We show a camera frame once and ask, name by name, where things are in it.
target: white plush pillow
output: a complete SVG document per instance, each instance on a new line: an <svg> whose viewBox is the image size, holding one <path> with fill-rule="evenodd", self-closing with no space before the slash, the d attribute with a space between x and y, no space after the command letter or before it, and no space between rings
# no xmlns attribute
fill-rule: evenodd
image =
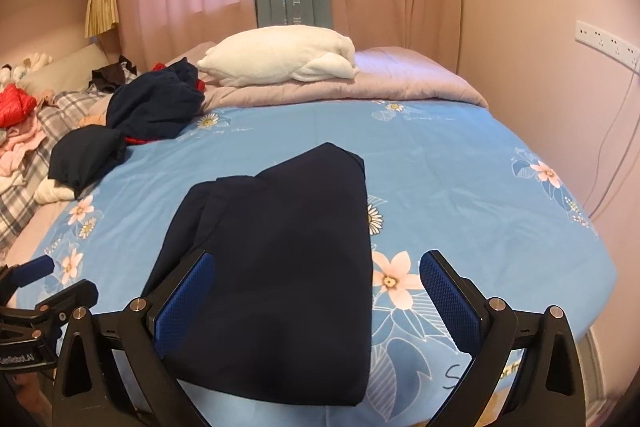
<svg viewBox="0 0 640 427"><path fill-rule="evenodd" d="M49 66L27 74L22 78L23 87L29 94L36 94L44 89L52 89L55 93L62 91L81 91L86 89L91 80L91 71L108 66L109 61L97 44L78 50L64 58L54 60Z"/></svg>
<svg viewBox="0 0 640 427"><path fill-rule="evenodd" d="M198 68L232 87L353 78L357 71L350 38L302 25L232 35L208 49Z"/></svg>

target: metal screw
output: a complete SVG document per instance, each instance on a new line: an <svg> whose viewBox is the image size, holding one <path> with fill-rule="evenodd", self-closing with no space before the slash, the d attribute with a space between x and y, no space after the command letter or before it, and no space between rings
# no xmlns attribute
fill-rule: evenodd
<svg viewBox="0 0 640 427"><path fill-rule="evenodd" d="M145 309L145 306L146 306L145 299L137 298L137 299L133 299L131 301L131 304L129 305L129 308L131 308L135 312L139 312L139 311L142 311L143 309Z"/></svg>
<svg viewBox="0 0 640 427"><path fill-rule="evenodd" d="M549 308L549 313L551 313L556 319L564 317L562 308L559 308L558 306L551 306L551 308Z"/></svg>
<svg viewBox="0 0 640 427"><path fill-rule="evenodd" d="M501 312L503 309L507 307L507 304L505 304L502 299L498 299L497 297L494 297L489 301L489 306L491 306L491 308L493 308L497 312Z"/></svg>
<svg viewBox="0 0 640 427"><path fill-rule="evenodd" d="M83 308L83 307L76 308L72 314L73 318L75 318L75 320L77 321L80 320L85 315L86 315L86 308Z"/></svg>

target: pink wall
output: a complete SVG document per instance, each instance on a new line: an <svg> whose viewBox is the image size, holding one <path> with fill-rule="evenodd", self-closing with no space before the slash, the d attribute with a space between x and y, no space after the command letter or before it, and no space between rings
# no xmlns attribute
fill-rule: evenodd
<svg viewBox="0 0 640 427"><path fill-rule="evenodd" d="M15 64L33 52L55 60L88 45L85 13L86 0L44 0L1 16L0 65Z"/></svg>
<svg viewBox="0 0 640 427"><path fill-rule="evenodd" d="M548 161L584 203L598 148L618 111L630 70L574 40L575 21L640 46L640 0L463 0L458 73L487 98L496 118ZM591 210L602 195L640 110L634 82L603 149ZM618 268L618 283L594 325L609 394L640 365L640 139L595 224Z"/></svg>

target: blue textured pad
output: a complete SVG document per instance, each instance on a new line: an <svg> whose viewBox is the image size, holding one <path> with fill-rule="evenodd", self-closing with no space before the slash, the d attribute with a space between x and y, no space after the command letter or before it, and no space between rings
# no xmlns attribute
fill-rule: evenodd
<svg viewBox="0 0 640 427"><path fill-rule="evenodd" d="M156 317L154 348L161 359L180 344L211 289L213 275L213 257L205 253Z"/></svg>
<svg viewBox="0 0 640 427"><path fill-rule="evenodd" d="M480 320L456 285L430 253L420 259L420 281L438 310L451 338L463 353L480 351Z"/></svg>
<svg viewBox="0 0 640 427"><path fill-rule="evenodd" d="M48 255L43 255L15 267L14 272L11 274L11 280L18 288L24 288L32 282L52 274L53 269L53 259Z"/></svg>

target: white power strip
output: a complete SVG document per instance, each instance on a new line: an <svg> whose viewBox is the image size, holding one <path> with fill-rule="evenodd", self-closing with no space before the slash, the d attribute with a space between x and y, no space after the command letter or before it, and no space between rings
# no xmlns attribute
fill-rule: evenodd
<svg viewBox="0 0 640 427"><path fill-rule="evenodd" d="M583 21L575 22L575 39L635 70L640 49L630 42Z"/></svg>

